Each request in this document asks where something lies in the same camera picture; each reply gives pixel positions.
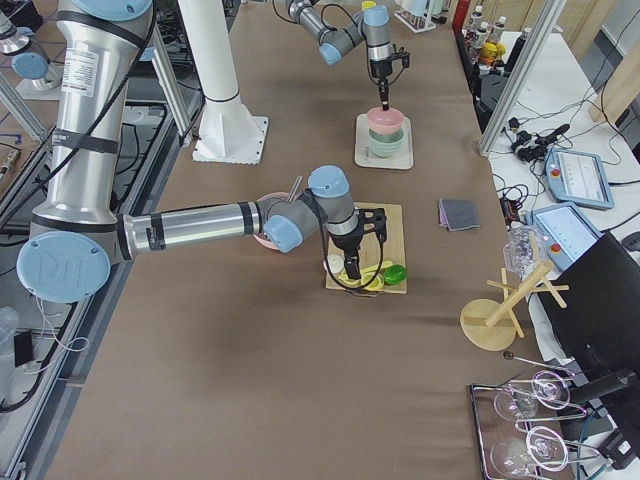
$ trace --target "red object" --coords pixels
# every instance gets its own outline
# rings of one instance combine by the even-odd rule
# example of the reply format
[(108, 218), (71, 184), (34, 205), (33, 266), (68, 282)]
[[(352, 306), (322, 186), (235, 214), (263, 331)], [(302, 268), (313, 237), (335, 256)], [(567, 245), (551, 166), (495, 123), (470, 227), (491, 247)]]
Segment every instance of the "red object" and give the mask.
[(453, 16), (453, 22), (451, 28), (454, 32), (460, 32), (464, 26), (464, 21), (467, 19), (467, 13), (469, 12), (469, 5), (471, 0), (460, 0), (458, 7), (456, 8), (456, 14)]

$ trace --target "metal post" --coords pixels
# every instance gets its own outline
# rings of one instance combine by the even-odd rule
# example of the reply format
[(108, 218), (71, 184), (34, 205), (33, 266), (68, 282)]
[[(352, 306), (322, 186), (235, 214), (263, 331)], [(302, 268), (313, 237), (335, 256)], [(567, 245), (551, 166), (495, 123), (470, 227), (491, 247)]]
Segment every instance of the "metal post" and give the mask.
[(487, 128), (484, 131), (484, 135), (478, 145), (480, 155), (487, 157), (489, 152), (493, 149), (494, 144), (502, 128), (504, 127), (507, 117), (510, 115), (516, 100), (520, 96), (520, 92), (524, 87), (524, 84), (529, 76), (529, 73), (533, 69), (538, 56), (542, 53), (551, 29), (558, 21), (560, 13), (564, 8), (564, 4), (567, 0), (546, 0), (542, 11), (538, 16), (538, 21), (533, 27), (533, 31), (522, 49), (522, 53), (516, 62), (516, 65), (509, 77), (509, 81), (505, 86), (500, 100), (496, 105), (496, 108), (491, 115), (491, 119), (487, 124)]
[(0, 100), (31, 138), (38, 142), (45, 141), (48, 136), (47, 129), (2, 73), (0, 73)]
[(155, 49), (153, 60), (151, 62), (153, 63), (153, 67), (158, 75), (158, 80), (160, 81), (160, 86), (162, 87), (167, 102), (169, 103), (169, 109), (176, 121), (178, 131), (181, 136), (185, 136), (189, 130), (189, 115), (187, 114), (187, 107), (184, 103), (182, 93), (178, 88), (178, 81), (175, 73), (173, 72), (173, 67), (171, 66), (171, 61), (169, 60), (169, 55), (164, 47), (162, 35), (160, 35), (160, 30), (158, 29), (157, 24), (153, 28), (152, 39)]

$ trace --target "white mounting plate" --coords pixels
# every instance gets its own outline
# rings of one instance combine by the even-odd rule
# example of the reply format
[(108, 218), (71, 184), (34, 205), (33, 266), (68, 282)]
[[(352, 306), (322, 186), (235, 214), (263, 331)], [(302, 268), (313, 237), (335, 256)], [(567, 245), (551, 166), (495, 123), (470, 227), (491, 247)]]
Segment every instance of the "white mounting plate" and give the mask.
[(404, 23), (409, 28), (409, 30), (411, 30), (413, 33), (428, 32), (429, 30), (433, 30), (434, 28), (436, 28), (436, 24), (431, 21), (431, 17), (430, 16), (427, 17), (426, 15), (422, 17), (424, 18), (425, 26), (423, 28), (416, 28), (413, 25), (411, 25), (406, 18), (402, 16), (402, 12), (403, 10), (397, 10), (396, 12), (394, 12), (394, 15), (398, 20)]
[(413, 167), (413, 146), (411, 140), (411, 121), (404, 117), (402, 123), (404, 137), (402, 144), (395, 155), (387, 158), (380, 158), (371, 152), (369, 148), (369, 124), (367, 114), (358, 115), (356, 120), (356, 148), (355, 162), (360, 167), (368, 168), (390, 168), (394, 170), (409, 170)]
[(24, 100), (60, 100), (60, 86), (49, 90), (38, 90), (31, 80), (23, 79), (16, 91)]
[(269, 128), (269, 118), (251, 118), (253, 118), (253, 121), (256, 122), (256, 125), (262, 132), (262, 135), (250, 138), (247, 141), (246, 145), (243, 145), (242, 148), (226, 157), (213, 157), (211, 155), (207, 155), (206, 153), (199, 152), (199, 147), (202, 150), (206, 151), (206, 147), (202, 148), (204, 146), (203, 140), (200, 139), (196, 143), (196, 148), (193, 151), (193, 160), (195, 160), (196, 162), (241, 163), (245, 165), (258, 165), (260, 163), (260, 160), (262, 160), (262, 150), (264, 149), (267, 129)]

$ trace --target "white desk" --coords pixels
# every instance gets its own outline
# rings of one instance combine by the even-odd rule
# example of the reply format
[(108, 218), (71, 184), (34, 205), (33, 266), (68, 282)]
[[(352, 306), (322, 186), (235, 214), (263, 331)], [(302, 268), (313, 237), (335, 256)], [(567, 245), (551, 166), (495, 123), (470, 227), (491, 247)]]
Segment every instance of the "white desk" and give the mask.
[[(508, 32), (503, 36), (503, 41), (509, 50), (518, 33)], [(591, 84), (582, 72), (580, 65), (573, 57), (569, 47), (560, 34), (552, 34), (544, 47), (533, 72), (531, 73), (515, 108), (510, 117), (517, 117), (521, 121), (537, 117), (537, 114), (558, 112), (567, 105), (579, 102), (585, 92), (589, 91), (591, 96), (587, 96), (591, 101), (596, 98)], [(579, 111), (578, 107), (567, 109), (564, 113), (551, 118), (539, 118), (527, 122), (523, 129), (527, 132), (542, 132), (547, 129), (555, 129), (564, 123), (570, 123), (571, 128), (566, 136), (571, 138), (594, 127), (595, 122), (591, 120), (588, 113), (590, 104), (584, 103)], [(618, 165), (605, 164), (605, 171), (610, 182), (624, 182), (640, 179), (640, 165), (633, 156), (629, 146), (621, 136), (617, 136), (611, 141), (609, 139), (615, 135), (615, 131), (608, 125), (602, 124), (589, 133), (572, 138), (572, 150), (596, 153), (601, 156), (604, 162), (617, 163)], [(510, 152), (511, 142), (506, 135), (500, 136), (493, 150), (500, 153), (492, 153), (489, 157), (493, 172), (504, 178), (506, 185), (522, 183), (528, 186), (529, 191), (535, 194), (538, 190), (538, 181), (531, 175), (529, 164), (518, 159), (514, 154), (501, 153)], [(540, 172), (543, 165), (538, 165), (536, 172)], [(502, 181), (495, 178), (496, 188), (503, 187)], [(585, 215), (598, 229), (606, 229), (626, 220), (640, 209), (640, 184), (624, 187), (612, 187), (615, 208), (607, 211), (599, 211), (589, 208), (582, 208)], [(551, 193), (547, 190), (537, 198), (529, 198), (524, 202), (526, 210), (542, 208), (556, 203)], [(614, 230), (612, 233), (622, 239), (628, 234), (640, 230), (640, 216), (636, 217), (624, 226)], [(636, 261), (640, 261), (640, 252), (632, 253)], [(555, 341), (551, 325), (544, 312), (537, 296), (531, 299), (529, 305), (531, 319), (533, 321), (538, 346), (545, 360), (551, 358), (566, 357), (558, 343)], [(593, 436), (587, 443), (598, 445), (606, 437), (606, 434)], [(602, 464), (600, 460), (584, 462), (589, 474), (593, 474)], [(605, 471), (599, 477), (601, 480), (637, 480), (640, 478), (640, 460), (634, 462), (623, 471)]]

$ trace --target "computer monitor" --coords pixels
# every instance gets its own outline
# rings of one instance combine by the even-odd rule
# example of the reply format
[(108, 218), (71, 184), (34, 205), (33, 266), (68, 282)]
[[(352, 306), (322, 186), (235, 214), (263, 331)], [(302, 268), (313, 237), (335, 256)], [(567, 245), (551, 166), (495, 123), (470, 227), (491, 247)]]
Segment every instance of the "computer monitor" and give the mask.
[[(630, 369), (640, 376), (640, 265), (610, 233), (554, 281), (567, 308), (540, 294), (560, 345), (590, 382)], [(640, 385), (600, 397), (640, 457)]]

